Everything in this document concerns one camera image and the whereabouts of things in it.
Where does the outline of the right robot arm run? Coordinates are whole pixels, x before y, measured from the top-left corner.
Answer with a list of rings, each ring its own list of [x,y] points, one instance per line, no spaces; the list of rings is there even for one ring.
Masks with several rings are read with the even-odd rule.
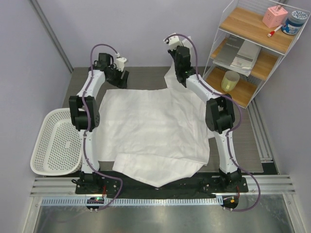
[[[231,96],[221,94],[202,79],[191,66],[188,47],[177,46],[175,49],[169,49],[168,53],[173,59],[178,82],[206,104],[205,122],[214,134],[220,158],[220,188],[226,192],[237,191],[242,181],[242,172],[233,147],[232,129],[235,113]]]

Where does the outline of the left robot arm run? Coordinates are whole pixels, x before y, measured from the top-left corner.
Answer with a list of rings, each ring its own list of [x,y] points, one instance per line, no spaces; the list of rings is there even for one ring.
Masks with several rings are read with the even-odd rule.
[[[82,167],[76,184],[76,194],[97,194],[104,188],[104,180],[99,174],[100,165],[96,149],[96,129],[100,124],[99,107],[96,97],[101,86],[109,84],[125,89],[129,72],[124,69],[127,59],[116,53],[99,53],[91,64],[88,77],[82,89],[69,98],[70,117],[82,141]]]

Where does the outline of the white long sleeve shirt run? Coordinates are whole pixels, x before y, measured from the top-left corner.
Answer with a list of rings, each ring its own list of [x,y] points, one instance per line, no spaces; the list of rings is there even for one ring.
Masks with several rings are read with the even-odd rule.
[[[96,132],[99,162],[154,187],[188,178],[209,162],[205,104],[180,84],[171,67],[167,87],[109,89]]]

